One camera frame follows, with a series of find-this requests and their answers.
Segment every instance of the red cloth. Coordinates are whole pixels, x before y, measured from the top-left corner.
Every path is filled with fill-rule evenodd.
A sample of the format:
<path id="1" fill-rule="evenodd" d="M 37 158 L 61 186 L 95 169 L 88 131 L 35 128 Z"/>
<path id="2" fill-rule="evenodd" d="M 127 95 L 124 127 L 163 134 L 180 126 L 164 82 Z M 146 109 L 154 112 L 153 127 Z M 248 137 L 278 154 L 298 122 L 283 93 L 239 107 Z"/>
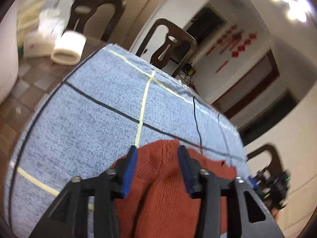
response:
<path id="1" fill-rule="evenodd" d="M 158 140 L 138 149 L 131 192 L 116 200 L 121 238 L 193 238 L 200 199 L 186 193 L 178 164 L 178 140 Z M 212 161 L 194 149 L 190 157 L 217 176 L 233 179 L 236 169 L 222 161 Z M 226 198 L 221 198 L 221 234 L 227 231 Z"/>

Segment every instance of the knit fabric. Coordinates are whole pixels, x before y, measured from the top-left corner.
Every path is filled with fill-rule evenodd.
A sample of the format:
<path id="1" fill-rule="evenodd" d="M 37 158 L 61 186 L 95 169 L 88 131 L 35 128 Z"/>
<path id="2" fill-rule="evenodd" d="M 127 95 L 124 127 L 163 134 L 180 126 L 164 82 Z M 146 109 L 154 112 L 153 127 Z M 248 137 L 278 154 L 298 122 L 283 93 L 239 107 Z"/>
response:
<path id="1" fill-rule="evenodd" d="M 192 238 L 199 215 L 200 199 L 186 193 L 179 168 L 178 140 L 158 140 L 138 149 L 131 191 L 116 200 L 121 238 Z M 190 157 L 217 176 L 233 179 L 236 169 L 224 161 L 212 161 L 194 149 Z M 227 231 L 226 198 L 221 198 L 221 234 Z"/>

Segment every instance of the blue gripper pad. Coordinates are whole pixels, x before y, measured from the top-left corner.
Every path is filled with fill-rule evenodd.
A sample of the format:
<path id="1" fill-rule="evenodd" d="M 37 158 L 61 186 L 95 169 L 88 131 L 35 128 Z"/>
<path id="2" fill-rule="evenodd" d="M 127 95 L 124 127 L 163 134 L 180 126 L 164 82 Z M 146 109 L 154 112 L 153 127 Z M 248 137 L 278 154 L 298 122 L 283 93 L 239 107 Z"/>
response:
<path id="1" fill-rule="evenodd" d="M 189 160 L 190 157 L 186 151 L 185 146 L 180 146 L 177 150 L 177 157 L 179 161 L 180 170 L 184 179 L 186 192 L 192 196 L 194 193 L 194 177 L 190 171 Z"/>
<path id="2" fill-rule="evenodd" d="M 130 151 L 126 157 L 129 160 L 129 164 L 126 167 L 126 171 L 123 175 L 121 194 L 123 198 L 126 198 L 131 190 L 131 184 L 134 176 L 135 166 L 137 164 L 137 148 L 131 146 Z"/>

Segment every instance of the screw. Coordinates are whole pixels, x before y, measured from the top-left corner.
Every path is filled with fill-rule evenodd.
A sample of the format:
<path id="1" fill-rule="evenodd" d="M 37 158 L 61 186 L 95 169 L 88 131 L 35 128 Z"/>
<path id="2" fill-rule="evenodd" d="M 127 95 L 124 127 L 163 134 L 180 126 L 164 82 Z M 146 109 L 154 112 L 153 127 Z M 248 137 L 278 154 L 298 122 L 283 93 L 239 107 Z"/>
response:
<path id="1" fill-rule="evenodd" d="M 72 179 L 70 179 L 72 182 L 80 182 L 81 177 L 80 176 L 74 176 Z"/>
<path id="2" fill-rule="evenodd" d="M 112 176 L 112 175 L 115 175 L 116 174 L 116 170 L 114 170 L 113 168 L 110 168 L 107 170 L 107 174 Z"/>
<path id="3" fill-rule="evenodd" d="M 200 174 L 203 175 L 203 176 L 208 176 L 209 175 L 209 172 L 207 169 L 201 169 L 200 170 Z"/>
<path id="4" fill-rule="evenodd" d="M 242 180 L 242 178 L 240 176 L 237 176 L 236 179 L 239 180 L 239 183 L 243 183 L 244 182 L 244 180 Z"/>

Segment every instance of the chair back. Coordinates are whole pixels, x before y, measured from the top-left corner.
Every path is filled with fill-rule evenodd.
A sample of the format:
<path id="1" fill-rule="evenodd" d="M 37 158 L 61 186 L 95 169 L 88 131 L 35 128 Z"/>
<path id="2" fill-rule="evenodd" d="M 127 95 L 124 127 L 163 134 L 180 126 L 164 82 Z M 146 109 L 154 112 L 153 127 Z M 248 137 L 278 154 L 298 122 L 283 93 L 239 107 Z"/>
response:
<path id="1" fill-rule="evenodd" d="M 71 8 L 71 15 L 66 29 L 75 30 L 83 34 L 87 20 L 97 11 L 100 5 L 108 3 L 115 6 L 115 13 L 105 27 L 105 31 L 101 37 L 102 41 L 107 42 L 124 12 L 126 2 L 122 0 L 75 0 Z M 80 13 L 76 11 L 78 6 L 85 6 L 87 9 L 90 9 L 90 11 Z"/>
<path id="2" fill-rule="evenodd" d="M 183 59 L 178 64 L 176 70 L 172 74 L 172 77 L 176 77 L 177 74 L 180 72 L 180 70 L 183 68 L 183 66 L 188 62 L 188 60 L 193 56 L 194 52 L 197 48 L 197 42 L 196 40 L 189 35 L 186 31 L 175 25 L 174 23 L 170 22 L 167 19 L 158 19 L 148 34 L 146 35 L 145 39 L 143 40 L 142 44 L 140 45 L 139 49 L 137 50 L 136 55 L 138 57 L 141 57 L 143 51 L 145 50 L 146 45 L 150 41 L 150 38 L 153 36 L 154 31 L 156 28 L 160 25 L 165 25 L 168 27 L 168 33 L 165 37 L 165 43 L 154 52 L 154 54 L 151 57 L 150 63 L 153 64 L 155 67 L 162 69 L 166 64 L 169 62 L 171 58 L 171 54 L 173 50 L 178 47 L 182 42 L 189 42 L 191 45 L 189 51 L 186 53 L 186 55 L 183 57 Z M 159 58 L 164 53 L 164 57 L 162 60 Z"/>

